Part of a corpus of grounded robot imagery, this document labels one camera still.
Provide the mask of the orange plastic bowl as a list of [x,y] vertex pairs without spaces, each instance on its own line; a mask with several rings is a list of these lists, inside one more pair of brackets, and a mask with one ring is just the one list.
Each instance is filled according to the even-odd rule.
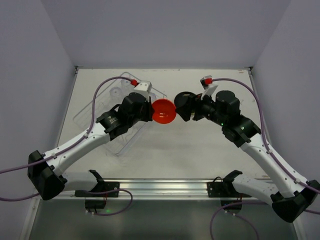
[[151,106],[154,110],[152,120],[156,123],[169,124],[176,118],[176,106],[169,99],[157,99]]

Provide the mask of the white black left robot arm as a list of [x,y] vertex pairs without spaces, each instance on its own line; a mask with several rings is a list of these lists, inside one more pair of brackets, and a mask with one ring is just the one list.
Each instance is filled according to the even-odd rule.
[[102,177],[95,170],[68,174],[67,169],[77,160],[125,134],[137,122],[152,120],[154,110],[151,97],[131,92],[122,103],[93,121],[88,130],[57,149],[45,153],[32,152],[28,157],[27,176],[41,198],[51,200],[63,191],[83,191],[91,194],[104,192]]

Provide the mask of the black round plate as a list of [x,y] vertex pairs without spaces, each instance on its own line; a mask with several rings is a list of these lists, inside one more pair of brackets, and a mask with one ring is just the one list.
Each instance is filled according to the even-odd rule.
[[197,95],[189,91],[178,93],[174,98],[174,105],[176,109],[187,108],[193,105],[194,99]]

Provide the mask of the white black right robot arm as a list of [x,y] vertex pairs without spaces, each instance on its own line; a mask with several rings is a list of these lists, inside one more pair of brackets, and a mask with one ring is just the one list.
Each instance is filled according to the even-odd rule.
[[240,101],[229,90],[211,96],[181,92],[175,99],[176,113],[184,120],[206,118],[222,127],[223,135],[248,154],[272,180],[252,179],[234,170],[223,178],[238,193],[246,194],[270,205],[285,222],[292,223],[316,199],[320,190],[317,180],[308,180],[290,167],[263,138],[261,129],[241,114]]

